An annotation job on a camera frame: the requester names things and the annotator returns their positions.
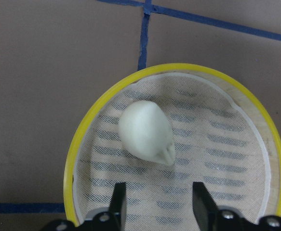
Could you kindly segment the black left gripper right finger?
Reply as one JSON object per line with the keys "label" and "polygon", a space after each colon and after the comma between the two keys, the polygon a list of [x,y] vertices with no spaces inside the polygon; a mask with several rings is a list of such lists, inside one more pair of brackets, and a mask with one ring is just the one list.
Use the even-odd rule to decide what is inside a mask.
{"label": "black left gripper right finger", "polygon": [[214,231],[218,207],[203,182],[193,182],[192,209],[201,231]]}

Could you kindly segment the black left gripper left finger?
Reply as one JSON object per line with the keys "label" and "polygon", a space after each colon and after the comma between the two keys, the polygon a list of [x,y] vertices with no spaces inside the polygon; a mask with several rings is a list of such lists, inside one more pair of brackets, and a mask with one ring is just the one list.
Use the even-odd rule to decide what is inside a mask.
{"label": "black left gripper left finger", "polygon": [[117,231],[124,231],[126,224],[126,183],[116,183],[108,208]]}

